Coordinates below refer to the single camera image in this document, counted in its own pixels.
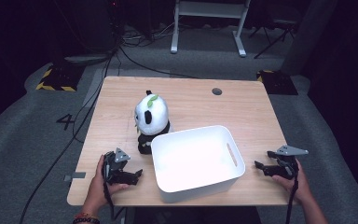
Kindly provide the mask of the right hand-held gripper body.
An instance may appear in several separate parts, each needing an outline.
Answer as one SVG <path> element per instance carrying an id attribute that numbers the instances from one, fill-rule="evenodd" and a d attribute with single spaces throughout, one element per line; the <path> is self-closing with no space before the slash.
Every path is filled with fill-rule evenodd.
<path id="1" fill-rule="evenodd" d="M 278 148 L 275 152 L 275 156 L 277 163 L 283 167 L 286 172 L 284 178 L 292 179 L 298 173 L 296 156 L 308 154 L 309 152 L 306 149 L 297 147 L 282 146 Z"/>

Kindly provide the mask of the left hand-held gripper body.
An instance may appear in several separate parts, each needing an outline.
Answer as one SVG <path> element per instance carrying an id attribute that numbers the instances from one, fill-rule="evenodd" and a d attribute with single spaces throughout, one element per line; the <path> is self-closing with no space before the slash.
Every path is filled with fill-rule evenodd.
<path id="1" fill-rule="evenodd" d="M 131 175 L 123 171 L 131 157 L 122 149 L 107 152 L 103 160 L 103 179 L 109 185 L 112 184 L 130 184 Z"/>

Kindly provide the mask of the panda plush toy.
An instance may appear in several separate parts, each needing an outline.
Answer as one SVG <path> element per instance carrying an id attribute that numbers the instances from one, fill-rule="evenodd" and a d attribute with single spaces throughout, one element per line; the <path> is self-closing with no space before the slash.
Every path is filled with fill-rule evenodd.
<path id="1" fill-rule="evenodd" d="M 146 97 L 135 107 L 134 120 L 139 133 L 138 150 L 141 154 L 151 154 L 153 139 L 173 131 L 166 101 L 152 91 L 147 91 Z"/>

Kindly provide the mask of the white plastic storage bin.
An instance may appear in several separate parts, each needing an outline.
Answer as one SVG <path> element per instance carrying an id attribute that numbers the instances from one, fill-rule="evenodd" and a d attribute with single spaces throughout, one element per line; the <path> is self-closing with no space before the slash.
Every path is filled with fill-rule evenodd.
<path id="1" fill-rule="evenodd" d="M 159 135 L 151 150 L 165 203 L 227 191 L 246 171 L 231 132 L 221 125 Z"/>

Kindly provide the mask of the person's right hand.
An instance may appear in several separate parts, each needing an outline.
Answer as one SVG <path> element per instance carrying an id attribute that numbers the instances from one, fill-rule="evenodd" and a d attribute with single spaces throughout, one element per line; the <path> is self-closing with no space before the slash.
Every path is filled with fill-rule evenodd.
<path id="1" fill-rule="evenodd" d="M 297 165 L 298 165 L 298 175 L 297 175 L 298 187 L 294 198 L 299 204 L 305 205 L 313 200 L 313 195 L 310 190 L 309 181 L 299 161 L 297 162 Z M 286 189 L 287 192 L 291 192 L 295 184 L 294 179 L 288 180 L 279 175 L 274 175 L 272 179 L 276 183 L 281 185 L 284 189 Z"/>

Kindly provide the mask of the person's left hand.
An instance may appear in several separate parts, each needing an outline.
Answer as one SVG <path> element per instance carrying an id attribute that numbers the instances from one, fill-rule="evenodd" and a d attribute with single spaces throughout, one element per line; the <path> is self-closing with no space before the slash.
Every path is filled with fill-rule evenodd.
<path id="1" fill-rule="evenodd" d="M 102 155 L 98 161 L 95 176 L 91 179 L 89 184 L 89 190 L 85 203 L 104 203 L 107 204 L 107 200 L 104 197 L 104 180 L 102 175 L 102 168 L 104 162 L 104 155 Z"/>

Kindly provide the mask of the grey tape strip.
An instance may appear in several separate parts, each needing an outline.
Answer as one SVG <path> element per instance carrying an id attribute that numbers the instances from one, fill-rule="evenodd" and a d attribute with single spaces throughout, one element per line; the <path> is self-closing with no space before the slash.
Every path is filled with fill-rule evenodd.
<path id="1" fill-rule="evenodd" d="M 72 182 L 74 179 L 85 178 L 85 176 L 86 176 L 85 172 L 73 172 L 70 175 L 65 175 L 63 177 L 63 181 Z"/>

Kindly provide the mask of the black yellow striped floor plate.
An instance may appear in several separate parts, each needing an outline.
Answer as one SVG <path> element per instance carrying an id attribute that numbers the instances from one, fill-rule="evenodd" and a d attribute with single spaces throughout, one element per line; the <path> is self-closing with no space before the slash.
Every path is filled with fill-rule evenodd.
<path id="1" fill-rule="evenodd" d="M 256 79 L 264 84 L 268 94 L 298 95 L 292 79 L 281 71 L 260 70 Z"/>
<path id="2" fill-rule="evenodd" d="M 84 66 L 57 67 L 51 65 L 36 86 L 37 90 L 77 91 Z"/>

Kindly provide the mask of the black tripod stand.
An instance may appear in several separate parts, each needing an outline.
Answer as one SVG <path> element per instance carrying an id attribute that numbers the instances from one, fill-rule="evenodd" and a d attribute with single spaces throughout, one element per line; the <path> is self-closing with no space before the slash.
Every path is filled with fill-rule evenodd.
<path id="1" fill-rule="evenodd" d="M 260 25 L 254 31 L 252 31 L 249 37 L 254 37 L 260 30 L 262 30 L 268 41 L 268 44 L 255 55 L 255 59 L 258 59 L 263 53 L 265 53 L 279 41 L 283 42 L 287 35 L 294 38 L 294 30 L 296 26 L 297 21 L 268 19 L 265 24 Z"/>

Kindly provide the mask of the grey pillar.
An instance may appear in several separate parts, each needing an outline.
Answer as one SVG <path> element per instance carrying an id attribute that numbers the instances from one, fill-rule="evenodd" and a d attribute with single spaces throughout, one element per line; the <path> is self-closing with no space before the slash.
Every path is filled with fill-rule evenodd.
<path id="1" fill-rule="evenodd" d="M 311 0 L 299 25 L 296 37 L 282 63 L 281 71 L 288 76 L 300 75 L 316 47 L 338 0 Z"/>

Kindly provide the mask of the white desk frame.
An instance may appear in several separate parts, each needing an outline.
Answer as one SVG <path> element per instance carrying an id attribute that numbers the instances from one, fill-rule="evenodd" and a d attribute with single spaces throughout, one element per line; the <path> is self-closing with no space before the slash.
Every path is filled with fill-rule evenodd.
<path id="1" fill-rule="evenodd" d="M 241 42 L 241 32 L 247 17 L 251 0 L 244 0 L 240 4 L 230 3 L 210 3 L 210 2 L 191 2 L 186 0 L 176 0 L 174 7 L 173 34 L 171 53 L 178 51 L 179 40 L 179 19 L 181 16 L 211 17 L 224 19 L 238 19 L 239 25 L 236 31 L 232 32 L 238 53 L 241 57 L 247 55 Z"/>

